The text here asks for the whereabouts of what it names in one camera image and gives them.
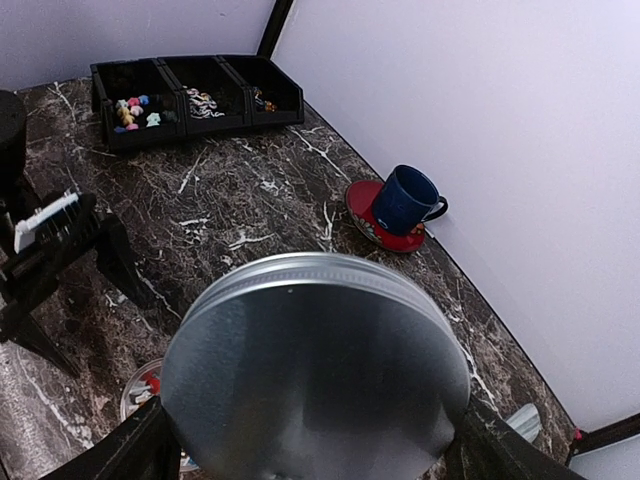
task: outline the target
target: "marble table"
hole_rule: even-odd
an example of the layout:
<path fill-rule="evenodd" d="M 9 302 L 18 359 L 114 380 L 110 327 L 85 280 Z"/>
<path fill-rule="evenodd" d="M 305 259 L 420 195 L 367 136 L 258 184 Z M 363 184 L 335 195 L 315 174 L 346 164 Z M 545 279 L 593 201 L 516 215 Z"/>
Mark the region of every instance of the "marble table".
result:
<path fill-rule="evenodd" d="M 376 174 L 311 108 L 305 125 L 115 156 L 100 143 L 90 86 L 80 79 L 18 92 L 29 115 L 26 174 L 41 195 L 70 186 L 97 194 L 99 209 L 126 225 L 156 302 L 139 310 L 89 255 L 34 314 L 80 365 L 80 379 L 0 345 L 0 459 L 11 480 L 38 478 L 111 431 L 129 377 L 162 357 L 211 282 L 251 260 L 312 250 L 359 255 L 416 281 L 465 349 L 473 392 L 503 417 L 533 402 L 543 425 L 535 445 L 564 460 L 573 425 L 446 251 L 427 239 L 412 255 L 389 253 L 351 223 L 345 189 Z M 455 197 L 449 200 L 455 210 Z M 443 478 L 443 471 L 437 465 L 425 478 Z"/>

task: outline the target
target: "saucer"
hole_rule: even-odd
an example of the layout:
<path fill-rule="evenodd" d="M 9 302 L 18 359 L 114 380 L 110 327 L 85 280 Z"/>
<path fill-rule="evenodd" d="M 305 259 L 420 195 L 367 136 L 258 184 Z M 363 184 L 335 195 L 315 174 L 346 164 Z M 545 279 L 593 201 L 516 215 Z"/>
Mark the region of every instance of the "saucer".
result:
<path fill-rule="evenodd" d="M 373 218 L 371 204 L 383 185 L 384 183 L 378 181 L 361 180 L 347 188 L 345 200 L 353 223 L 365 237 L 386 250 L 396 253 L 415 252 L 424 243 L 425 233 L 422 224 L 413 229 L 409 235 L 398 237 L 383 229 Z"/>

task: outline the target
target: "black bar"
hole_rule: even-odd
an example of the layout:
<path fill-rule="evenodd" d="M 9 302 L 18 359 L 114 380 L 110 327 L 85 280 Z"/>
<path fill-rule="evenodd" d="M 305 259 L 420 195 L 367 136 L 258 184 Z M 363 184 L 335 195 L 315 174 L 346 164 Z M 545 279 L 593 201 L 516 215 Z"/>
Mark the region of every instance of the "black bar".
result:
<path fill-rule="evenodd" d="M 640 435 L 640 413 L 599 430 L 581 432 L 581 434 L 582 439 L 576 440 L 572 445 L 573 449 L 570 453 L 572 457 Z"/>
<path fill-rule="evenodd" d="M 262 35 L 258 55 L 267 58 L 271 58 L 271 55 L 273 55 L 284 24 L 289 16 L 291 5 L 293 5 L 293 0 L 276 0 L 269 23 L 267 23 L 267 28 L 264 29 L 264 34 Z"/>

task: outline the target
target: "blue mug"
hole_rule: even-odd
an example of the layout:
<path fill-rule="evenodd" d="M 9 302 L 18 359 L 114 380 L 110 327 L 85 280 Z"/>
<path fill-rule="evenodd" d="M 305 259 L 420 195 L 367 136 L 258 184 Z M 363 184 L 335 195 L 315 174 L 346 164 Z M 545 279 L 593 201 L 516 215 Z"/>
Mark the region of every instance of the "blue mug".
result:
<path fill-rule="evenodd" d="M 448 208 L 433 182 L 408 165 L 393 169 L 371 206 L 378 224 L 399 237 L 409 235 L 419 223 L 444 215 Z"/>

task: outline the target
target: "white wall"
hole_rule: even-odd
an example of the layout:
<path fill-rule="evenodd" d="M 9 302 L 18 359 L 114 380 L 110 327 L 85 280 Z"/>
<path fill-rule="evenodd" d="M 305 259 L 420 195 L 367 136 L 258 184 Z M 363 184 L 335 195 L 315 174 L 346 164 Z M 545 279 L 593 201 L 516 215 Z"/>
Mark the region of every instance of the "white wall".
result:
<path fill-rule="evenodd" d="M 299 0 L 276 62 L 430 228 L 583 429 L 640 411 L 640 2 Z"/>
<path fill-rule="evenodd" d="M 570 468 L 588 480 L 638 480 L 640 436 L 578 455 Z"/>
<path fill-rule="evenodd" d="M 275 0 L 0 0 L 0 88 L 89 75 L 89 64 L 255 53 Z"/>

